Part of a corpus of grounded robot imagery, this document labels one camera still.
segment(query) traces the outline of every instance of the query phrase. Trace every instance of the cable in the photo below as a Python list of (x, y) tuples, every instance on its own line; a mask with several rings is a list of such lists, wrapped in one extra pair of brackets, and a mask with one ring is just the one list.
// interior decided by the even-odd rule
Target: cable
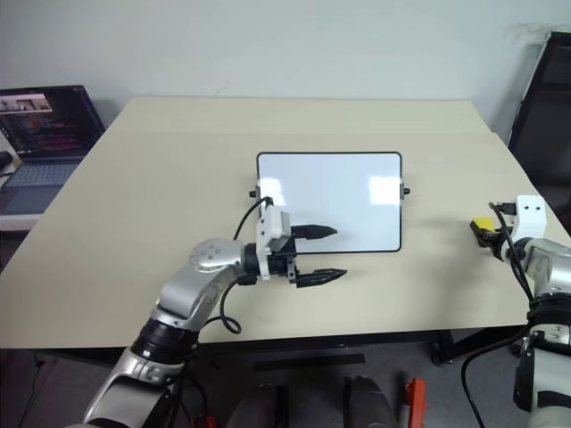
[[(238, 228), (236, 229), (236, 232), (234, 233), (234, 237), (232, 238), (234, 241), (236, 239), (238, 239), (238, 236), (240, 235), (240, 231), (242, 230), (242, 227), (244, 226), (245, 221), (248, 219), (248, 216), (250, 214), (252, 214), (252, 212), (256, 209), (256, 207), (260, 206), (263, 202), (266, 202), (269, 205), (274, 204), (273, 199), (271, 199), (269, 196), (265, 196), (265, 197), (261, 198), (259, 201), (257, 201), (256, 203), (254, 203), (253, 206), (250, 207), (248, 209), (248, 211), (245, 212), (244, 216), (240, 220), (240, 223), (238, 224)], [(226, 327), (226, 329), (229, 332), (231, 332), (232, 334), (240, 334), (242, 332), (242, 326), (240, 325), (240, 323), (238, 323), (234, 318), (228, 317), (226, 315), (226, 311), (225, 311), (226, 298), (228, 297), (230, 290), (232, 290), (232, 288), (234, 288), (234, 286), (236, 284), (238, 284), (237, 280), (232, 281), (230, 283), (230, 285), (228, 286), (228, 288), (222, 294), (222, 298), (220, 299), (220, 305), (219, 305), (220, 316), (210, 318), (208, 321), (206, 321), (204, 323), (204, 325), (208, 325), (213, 321), (220, 320), (220, 321), (222, 321), (222, 324)]]
[(188, 421), (188, 426), (193, 426), (193, 418), (190, 417), (190, 413), (188, 413), (182, 397), (178, 397), (178, 404), (180, 405), (180, 408), (182, 408), (182, 412), (185, 414), (186, 420)]
[(24, 411), (21, 414), (21, 419), (20, 419), (20, 423), (18, 424), (18, 428), (21, 428), (24, 425), (24, 421), (26, 420), (26, 417), (28, 417), (29, 411), (32, 409), (32, 404), (33, 404), (34, 398), (36, 397), (37, 377), (39, 375), (39, 372), (42, 369), (42, 366), (46, 363), (45, 361), (42, 361), (41, 359), (37, 359), (36, 352), (34, 352), (34, 360), (36, 361), (36, 374), (34, 375), (34, 380), (32, 381), (32, 391), (29, 395), (28, 402), (26, 403), (26, 407), (24, 408)]
[(232, 281), (230, 283), (230, 285), (228, 286), (228, 288), (224, 291), (224, 293), (222, 294), (222, 298), (220, 299), (220, 316), (219, 317), (212, 317), (210, 318), (208, 321), (206, 321), (204, 323), (204, 325), (208, 325), (213, 321), (217, 321), (220, 320), (222, 321), (222, 324), (226, 327), (226, 329), (233, 333), (233, 334), (240, 334), (242, 332), (242, 326), (240, 325), (240, 323), (238, 323), (234, 318), (229, 317), (226, 315), (226, 310), (225, 310), (225, 306), (226, 306), (226, 298), (228, 296), (228, 294), (230, 293), (230, 290), (232, 290), (232, 288), (238, 284), (238, 280), (235, 279), (234, 281)]
[(206, 428), (207, 426), (207, 417), (208, 417), (208, 399), (206, 397), (206, 390), (204, 389), (204, 387), (201, 385), (200, 382), (198, 382), (196, 379), (194, 379), (191, 376), (188, 376), (186, 378), (191, 384), (192, 386), (194, 386), (198, 392), (200, 393), (201, 399), (203, 401), (203, 427)]
[(525, 288), (525, 283), (524, 281), (521, 279), (521, 276), (519, 274), (519, 271), (517, 270), (517, 265), (516, 262), (513, 259), (509, 260), (509, 265), (511, 266), (511, 271), (514, 273), (514, 276), (517, 279), (517, 283), (519, 284), (519, 286), (521, 287), (521, 289), (524, 291), (525, 296), (527, 296), (527, 299), (529, 301), (534, 299), (534, 296), (532, 295), (531, 290), (529, 289), (529, 286), (527, 288)]
[[(172, 410), (170, 411), (170, 414), (169, 414), (168, 422), (164, 425), (164, 426), (166, 426), (166, 428), (172, 428), (177, 421), (178, 408), (183, 406), (183, 404), (182, 404), (182, 390), (183, 390), (183, 384), (181, 381), (179, 381), (172, 386), (172, 391), (167, 392), (166, 399), (173, 398), (176, 401), (176, 403), (178, 404), (178, 406), (172, 407)], [(190, 425), (191, 425), (191, 421), (189, 419), (188, 420), (188, 426), (190, 426)]]
[(509, 234), (508, 225), (506, 224), (506, 220), (504, 219), (503, 215), (501, 214), (500, 208), (493, 203), (489, 203), (490, 208), (498, 217), (498, 220), (501, 224), (501, 231), (503, 232), (504, 236), (506, 237), (506, 241), (508, 241), (508, 247), (511, 251), (509, 255), (509, 264), (511, 265), (511, 269), (516, 276), (519, 285), (524, 290), (527, 299), (530, 301), (534, 299), (534, 295), (532, 294), (531, 289), (529, 288), (529, 284), (527, 283), (527, 279), (525, 278), (525, 271), (524, 268), (521, 266), (521, 261), (519, 261), (519, 257), (517, 256), (516, 247), (514, 246), (513, 241), (511, 240), (511, 236)]
[(263, 202), (266, 202), (268, 205), (274, 204), (274, 200), (271, 199), (269, 196), (265, 196), (265, 197), (261, 198), (259, 201), (257, 201), (256, 203), (254, 203), (253, 206), (250, 207), (250, 209), (248, 211), (246, 211), (246, 213), (242, 217), (242, 220), (240, 220), (240, 224), (238, 225), (238, 228), (236, 229), (236, 232), (234, 233), (234, 237), (232, 238), (233, 241), (238, 239), (238, 236), (240, 235), (240, 231), (242, 230), (242, 227), (244, 226), (245, 221), (248, 219), (248, 216), (250, 214), (252, 214), (252, 211), (254, 211), (256, 209), (256, 207), (260, 206)]
[(495, 342), (495, 343), (492, 343), (488, 346), (484, 346), (482, 349), (477, 350), (475, 353), (473, 353), (468, 358), (466, 358), (466, 360), (462, 364), (462, 370), (461, 370), (462, 388), (464, 389), (464, 393), (466, 394), (466, 398), (468, 399), (468, 402), (470, 403), (470, 406), (472, 407), (472, 411), (474, 412), (474, 416), (476, 417), (476, 420), (478, 421), (478, 425), (480, 426), (480, 428), (485, 428), (485, 425), (484, 425), (484, 421), (482, 420), (482, 417), (480, 416), (480, 412), (478, 411), (478, 407), (476, 406), (476, 403), (474, 402), (474, 399), (472, 398), (472, 394), (470, 394), (470, 389), (468, 388), (468, 382), (466, 381), (466, 371), (468, 370), (468, 365), (474, 359), (480, 357), (481, 355), (483, 355), (487, 352), (490, 352), (492, 350), (497, 350), (499, 348), (502, 348), (504, 346), (507, 346), (507, 345), (517, 341), (518, 339), (521, 339), (522, 336), (524, 336), (529, 331), (530, 328), (531, 328), (530, 325), (526, 325), (523, 329), (521, 329), (519, 332), (517, 332), (513, 336), (510, 336), (509, 338), (504, 339), (503, 341)]

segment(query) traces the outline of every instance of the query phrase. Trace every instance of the whiteboard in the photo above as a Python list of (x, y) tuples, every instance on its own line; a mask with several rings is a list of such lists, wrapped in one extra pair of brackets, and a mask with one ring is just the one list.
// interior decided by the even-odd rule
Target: whiteboard
[(402, 162), (397, 152), (262, 152), (260, 196), (290, 215), (292, 226), (337, 229), (295, 241), (299, 253), (398, 251)]

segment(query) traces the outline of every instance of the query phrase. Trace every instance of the whiteboard frame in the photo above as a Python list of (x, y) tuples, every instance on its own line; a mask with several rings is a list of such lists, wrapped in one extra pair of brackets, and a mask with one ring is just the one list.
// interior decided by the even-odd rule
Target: whiteboard frame
[(377, 252), (397, 252), (402, 248), (402, 201), (404, 199), (404, 182), (402, 181), (402, 154), (400, 152), (259, 152), (256, 156), (256, 177), (258, 180), (258, 196), (261, 194), (260, 187), (260, 157), (264, 154), (396, 154), (399, 156), (400, 175), (400, 200), (399, 200), (399, 246), (394, 250), (364, 250), (364, 251), (297, 251), (296, 254), (361, 254)]

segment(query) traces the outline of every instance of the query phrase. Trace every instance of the table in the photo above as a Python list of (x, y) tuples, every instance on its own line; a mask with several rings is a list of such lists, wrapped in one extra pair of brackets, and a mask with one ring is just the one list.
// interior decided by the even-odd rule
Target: table
[[(469, 103), (252, 102), (259, 120), (250, 124), (237, 119), (247, 116), (248, 100), (129, 103), (0, 276), (0, 346), (130, 344), (192, 247), (231, 236), (252, 203), (248, 192), (261, 151), (399, 151), (411, 189), (403, 204), (402, 249), (300, 256), (304, 272), (349, 272), (308, 289), (281, 279), (237, 287), (227, 313), (243, 333), (234, 336), (213, 323), (201, 342), (524, 322), (525, 297), (509, 267), (477, 247), (468, 223), (491, 215), (488, 201), (536, 191)], [(282, 103), (291, 103), (287, 114)], [(327, 119), (329, 103), (346, 105), (329, 108)], [(320, 121), (308, 119), (311, 112)], [(546, 236), (569, 245), (550, 210), (548, 222)], [(254, 238), (253, 226), (250, 221), (243, 230), (246, 242)]]

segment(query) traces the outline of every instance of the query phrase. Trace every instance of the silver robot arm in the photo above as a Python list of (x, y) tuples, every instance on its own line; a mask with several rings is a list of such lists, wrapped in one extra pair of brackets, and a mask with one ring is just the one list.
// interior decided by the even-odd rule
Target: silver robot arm
[(571, 427), (571, 249), (547, 239), (515, 244), (524, 247), (534, 299), (514, 400), (531, 413), (530, 428)]
[(268, 280), (280, 275), (298, 287), (311, 286), (346, 272), (319, 269), (300, 275), (295, 267), (294, 240), (332, 235), (336, 231), (331, 227), (291, 227), (286, 213), (266, 204), (256, 231), (256, 243), (210, 239), (192, 250), (188, 262), (163, 286), (137, 340), (125, 349), (93, 398), (84, 424), (120, 428), (165, 424), (165, 416), (156, 415), (161, 400), (172, 395), (197, 347), (200, 330), (231, 284), (255, 284), (258, 276)]
[(514, 258), (519, 259), (524, 276), (533, 282), (514, 401), (530, 412), (530, 428), (571, 427), (571, 249), (543, 239), (542, 197), (520, 195), (513, 203), (492, 207), (508, 219), (513, 249), (500, 229), (483, 230), (473, 222), (478, 242), (510, 263), (516, 275)]

